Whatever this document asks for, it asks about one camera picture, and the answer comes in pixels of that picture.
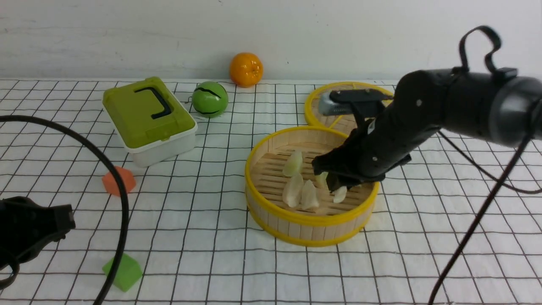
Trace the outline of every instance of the black cable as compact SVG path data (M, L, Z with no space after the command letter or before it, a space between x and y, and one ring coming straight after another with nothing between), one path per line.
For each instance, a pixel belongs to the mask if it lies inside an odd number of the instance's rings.
M119 187L122 216L121 216L121 223L120 223L119 243L117 245L117 250L115 251L115 257L113 258L111 270L109 271L109 274L107 275L105 279L104 285L102 286L100 292L98 293L98 296L96 297L96 300L94 301L95 305L101 305L103 301L105 300L105 297L107 293L109 292L109 289L111 288L111 285L113 284L113 281L115 280L115 276L117 275L117 271L120 265L120 260L122 258L122 254L124 253L126 237L128 236L128 222L129 222L130 206L128 205L128 193L126 192L126 186L124 185L124 182L122 181L122 178L119 172L117 171L117 169L115 169L115 166L113 165L113 163L111 163L111 161L101 152L100 149L98 149L94 144L92 144L92 142L90 142L89 140L87 140L86 138L78 134L77 132L71 130L70 128L64 127L58 123L51 122L46 119L31 117L31 116L0 116L0 123L3 123L3 122L33 123L33 124L38 124L41 126L49 127L57 131L60 131L63 134L70 136L74 138L75 140L79 141L81 144L83 144L83 146L88 148L113 175L113 178L115 179L115 182L117 183Z
M473 222L470 224L469 230L467 230L467 233L465 233L465 236L461 240L461 243L459 243L459 246L455 250L454 254L451 256L450 261L448 262L448 264L446 265L446 267L444 268L444 270L438 277L438 280L435 283L435 286L433 287L433 290L431 292L431 296L429 297L428 305L433 305L437 292L440 286L442 285L442 283L444 282L444 279L450 272L451 268L454 266L455 261L459 258L459 255L461 255L461 252L463 252L463 249L465 248L470 237L474 233L474 230L476 230L476 227L478 226L478 224L480 224L480 221L482 220L483 215L486 213L487 208L489 207L489 205L491 204L491 202L497 195L497 192L499 191L499 189L505 184L505 180L508 178L508 175L514 168L515 164L519 160L521 154L523 153L523 151L525 150L525 148L527 147L531 139L532 139L532 134L528 134L527 136L525 136L525 138L521 141L521 144L519 145L517 151L510 159L505 170L502 172L499 179L496 180L496 184L493 186L491 192L486 197L486 200L484 201L484 203L482 204L482 207L478 211L478 214L476 214L476 217L474 218Z
M465 159L467 159L467 161L469 161L470 164L474 165L474 167L476 167L479 171L481 171L484 175L488 176L491 180L497 182L497 177L493 176L492 174L490 174L488 171L486 171L483 167L481 167L480 165L478 165L474 160L472 160L469 156L467 156L467 154L465 154L464 151L462 151L459 147L457 147L457 145L454 144L454 142L452 142L447 136L445 136L441 131L438 132L438 135L440 135L443 139L446 140L446 142L448 142L448 144L450 144L455 150L457 150L457 152L459 154L461 154L461 156L463 156ZM518 192L518 193L521 193L521 194L528 194L528 195L536 195L536 194L540 194L542 193L542 188L539 188L539 189L535 189L535 190L526 190L526 189L520 189L520 188L517 188L515 186L512 186L512 185L509 185L509 184L506 184L506 183L503 183L502 186L508 188L508 189L511 189L515 192Z

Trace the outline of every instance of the white wall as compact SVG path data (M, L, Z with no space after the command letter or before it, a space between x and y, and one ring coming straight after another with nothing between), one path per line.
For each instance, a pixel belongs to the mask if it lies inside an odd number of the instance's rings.
M459 64L493 26L495 59L542 74L540 0L1 0L0 77L227 78L256 53L266 79L397 79ZM472 35L481 69L489 43Z

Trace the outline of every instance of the white grid mat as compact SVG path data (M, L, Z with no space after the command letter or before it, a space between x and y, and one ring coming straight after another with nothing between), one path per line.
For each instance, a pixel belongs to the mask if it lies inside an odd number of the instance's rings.
M393 91L394 81L371 81ZM365 230L338 245L307 249L275 240L246 209L243 166L265 135L306 124L303 105L321 82L255 88L222 83L230 104L202 120L197 148L146 169L134 166L101 110L120 81L0 80L0 115L33 115L87 136L136 176L126 253L144 269L107 304L422 304L493 185L443 139L414 151L389 173ZM197 81L167 82L187 102ZM513 150L447 133L499 175ZM513 184L542 181L542 144L530 144ZM120 201L105 193L106 169L71 138L37 125L0 127L2 197L71 204L77 229L21 265L0 292L5 304L91 304L113 257ZM444 282L440 303L542 303L542 201L501 189Z

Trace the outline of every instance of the white dumpling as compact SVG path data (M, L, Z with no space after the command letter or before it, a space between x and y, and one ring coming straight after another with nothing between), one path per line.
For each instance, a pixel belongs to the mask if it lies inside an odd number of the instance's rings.
M282 190L282 201L289 207L296 207L301 201L301 192L303 189L303 176L295 173L284 186Z
M316 183L318 184L319 188L328 190L326 178L327 178L327 172L326 171L324 171L320 175L316 176Z
M348 188L345 186L339 187L335 192L333 192L333 203L339 204L346 198L346 193L348 192Z
M301 172L302 165L303 154L300 150L296 150L288 157L288 160L286 160L286 164L284 164L284 168L282 169L282 174L286 177L292 177L295 173Z
M303 190L301 192L301 208L310 209L317 208L320 206L318 202L318 196L316 192L316 187L311 180L305 181L303 185Z

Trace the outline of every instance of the orange hexagonal block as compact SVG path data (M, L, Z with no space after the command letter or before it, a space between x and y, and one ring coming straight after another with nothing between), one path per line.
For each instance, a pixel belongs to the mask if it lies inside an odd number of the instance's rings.
M136 179L134 178L134 175L131 171L120 166L115 166L115 168L119 172L120 177L122 178L122 181L126 186L126 192L131 192L134 187L136 187ZM113 178L111 172L107 173L107 175L102 177L102 183L104 184L105 190L108 193L120 197L119 187L117 186L117 183L115 182L115 179Z

